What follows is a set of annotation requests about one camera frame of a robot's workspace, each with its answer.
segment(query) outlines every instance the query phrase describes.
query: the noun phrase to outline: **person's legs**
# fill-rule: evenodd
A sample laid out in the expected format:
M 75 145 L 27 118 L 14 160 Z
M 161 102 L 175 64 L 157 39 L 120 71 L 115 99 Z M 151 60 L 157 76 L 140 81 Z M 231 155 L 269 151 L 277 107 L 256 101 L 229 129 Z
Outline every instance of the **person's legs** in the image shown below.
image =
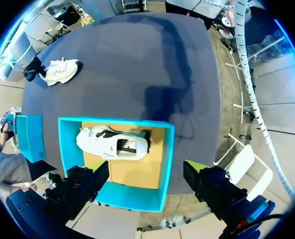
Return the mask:
M 202 20 L 204 21 L 204 24 L 205 24 L 206 30 L 208 30 L 208 29 L 211 28 L 212 22 L 214 21 L 214 19 L 209 18 L 209 17 L 206 17 L 206 16 L 201 15 L 201 14 L 199 14 L 199 13 L 196 13 L 196 12 L 194 12 L 194 11 L 191 11 L 191 12 L 189 13 L 189 15 L 190 15 L 191 17 L 195 17 L 195 18 L 200 18 L 200 19 L 202 19 Z
M 27 160 L 30 175 L 32 181 L 36 180 L 43 174 L 56 170 L 56 168 L 52 167 L 51 165 L 47 164 L 43 160 L 35 162 L 35 163 L 30 163 L 29 160 Z
M 176 6 L 165 1 L 166 12 L 187 15 L 188 10 L 180 6 Z

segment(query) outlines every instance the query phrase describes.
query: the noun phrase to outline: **round table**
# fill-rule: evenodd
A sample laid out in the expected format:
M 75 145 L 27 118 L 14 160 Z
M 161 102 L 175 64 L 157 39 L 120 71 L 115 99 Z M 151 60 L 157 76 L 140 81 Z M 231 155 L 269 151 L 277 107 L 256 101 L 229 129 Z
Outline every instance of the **round table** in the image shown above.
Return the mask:
M 168 194 L 190 193 L 183 161 L 212 165 L 220 128 L 220 88 L 212 45 L 200 19 L 135 13 L 95 22 L 61 37 L 39 55 L 78 59 L 66 84 L 26 82 L 22 114 L 42 115 L 45 162 L 63 171 L 58 117 L 160 120 L 175 125 Z

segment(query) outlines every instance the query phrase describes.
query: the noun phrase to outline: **white shoe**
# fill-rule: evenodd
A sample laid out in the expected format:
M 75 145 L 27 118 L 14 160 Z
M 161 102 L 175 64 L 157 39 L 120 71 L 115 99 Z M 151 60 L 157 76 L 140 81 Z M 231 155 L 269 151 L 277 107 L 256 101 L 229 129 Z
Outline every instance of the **white shoe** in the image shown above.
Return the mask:
M 114 131 L 107 125 L 100 125 L 84 128 L 76 140 L 83 151 L 103 159 L 140 160 L 148 152 L 148 142 L 132 132 L 138 133 Z
M 78 60 L 64 60 L 61 61 L 50 61 L 50 65 L 45 69 L 46 76 L 43 77 L 39 74 L 40 78 L 43 79 L 49 86 L 61 82 L 62 84 L 71 80 L 78 70 Z

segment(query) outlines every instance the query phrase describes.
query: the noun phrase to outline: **cardboard bottom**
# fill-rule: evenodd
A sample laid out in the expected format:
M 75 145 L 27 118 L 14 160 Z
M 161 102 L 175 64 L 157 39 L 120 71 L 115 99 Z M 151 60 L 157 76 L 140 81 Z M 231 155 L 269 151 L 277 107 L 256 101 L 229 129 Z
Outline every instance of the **cardboard bottom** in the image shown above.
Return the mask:
M 102 123 L 82 122 L 82 129 L 103 125 Z M 162 164 L 164 128 L 125 124 L 105 124 L 115 131 L 146 131 L 150 133 L 149 153 L 140 160 L 108 160 L 110 177 L 108 182 L 127 186 L 158 189 Z M 83 152 L 84 165 L 100 162 L 103 159 Z

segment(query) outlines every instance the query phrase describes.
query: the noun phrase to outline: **white folding chair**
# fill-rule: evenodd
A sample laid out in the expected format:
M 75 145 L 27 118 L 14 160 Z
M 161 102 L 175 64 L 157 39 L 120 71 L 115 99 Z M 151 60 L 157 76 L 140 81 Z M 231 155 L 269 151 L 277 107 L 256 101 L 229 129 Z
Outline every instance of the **white folding chair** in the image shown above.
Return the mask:
M 266 168 L 261 178 L 248 192 L 247 200 L 252 201 L 267 189 L 268 185 L 273 179 L 273 171 L 253 152 L 253 149 L 249 144 L 245 146 L 230 133 L 228 134 L 228 136 L 230 136 L 234 140 L 234 143 L 217 162 L 214 162 L 214 165 L 218 165 L 237 143 L 243 147 L 243 149 L 224 168 L 226 170 L 226 176 L 230 179 L 231 183 L 237 184 L 245 175 L 245 173 L 249 170 L 249 168 L 254 164 L 255 159 L 258 160 Z
M 147 0 L 143 0 L 143 6 L 144 6 L 144 10 L 147 9 Z M 131 6 L 131 5 L 138 5 L 138 1 L 130 1 L 130 0 L 122 0 L 122 5 L 123 8 L 127 8 L 126 6 Z
M 64 29 L 63 26 L 64 25 L 60 23 L 54 29 L 49 29 L 45 31 L 43 36 L 38 40 L 46 45 L 52 44 L 54 41 L 62 37 L 64 34 L 69 33 L 71 31 L 70 29 Z

